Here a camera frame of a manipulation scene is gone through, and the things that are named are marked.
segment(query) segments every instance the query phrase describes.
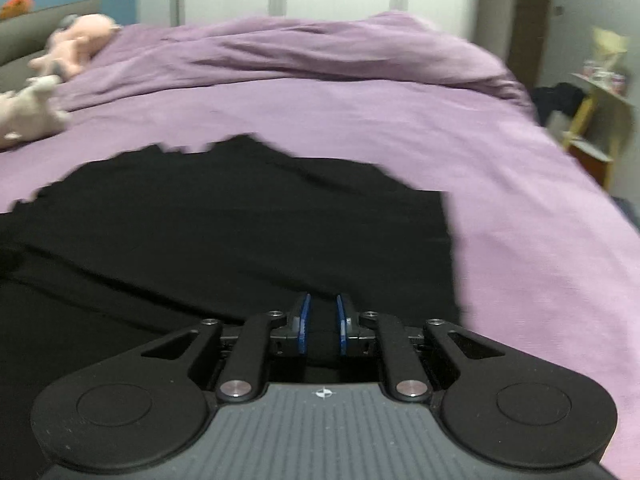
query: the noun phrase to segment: stuffed animal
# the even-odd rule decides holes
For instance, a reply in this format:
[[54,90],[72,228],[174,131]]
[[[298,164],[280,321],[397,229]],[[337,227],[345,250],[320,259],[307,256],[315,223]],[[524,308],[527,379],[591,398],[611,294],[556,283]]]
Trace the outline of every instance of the stuffed animal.
[[33,0],[8,0],[0,9],[0,21],[31,12]]
[[32,77],[17,94],[0,94],[0,149],[38,140],[65,129],[70,115],[54,110],[49,98],[60,83],[57,75]]
[[40,76],[57,74],[69,80],[83,72],[93,56],[111,41],[120,27],[109,16],[67,16],[49,37],[49,51],[29,66]]

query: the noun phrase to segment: silver bolt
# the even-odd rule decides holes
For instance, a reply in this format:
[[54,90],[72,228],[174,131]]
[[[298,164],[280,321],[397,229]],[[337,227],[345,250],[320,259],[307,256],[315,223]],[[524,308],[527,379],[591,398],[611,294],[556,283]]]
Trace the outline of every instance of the silver bolt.
[[244,397],[251,389],[247,381],[238,380],[227,381],[220,386],[220,391],[229,397]]
[[419,397],[424,395],[428,389],[429,387],[422,381],[414,381],[413,379],[400,381],[396,386],[398,393],[405,397]]

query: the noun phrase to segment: purple blanket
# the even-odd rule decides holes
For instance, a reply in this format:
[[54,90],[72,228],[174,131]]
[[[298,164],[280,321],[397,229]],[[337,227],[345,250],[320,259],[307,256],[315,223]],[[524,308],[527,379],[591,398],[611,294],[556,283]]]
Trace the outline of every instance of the purple blanket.
[[640,237],[490,54],[401,13],[133,25],[59,98],[66,132],[0,153],[0,210],[90,160],[242,132],[449,192],[466,324],[603,384],[604,465],[640,478]]

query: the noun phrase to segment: headboard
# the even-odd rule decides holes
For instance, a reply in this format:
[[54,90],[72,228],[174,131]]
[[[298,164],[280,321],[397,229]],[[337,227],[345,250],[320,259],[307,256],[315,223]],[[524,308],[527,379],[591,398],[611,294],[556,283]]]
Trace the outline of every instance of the headboard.
[[49,7],[0,22],[0,92],[19,90],[34,73],[27,63],[42,55],[51,33],[69,14],[96,14],[100,0]]

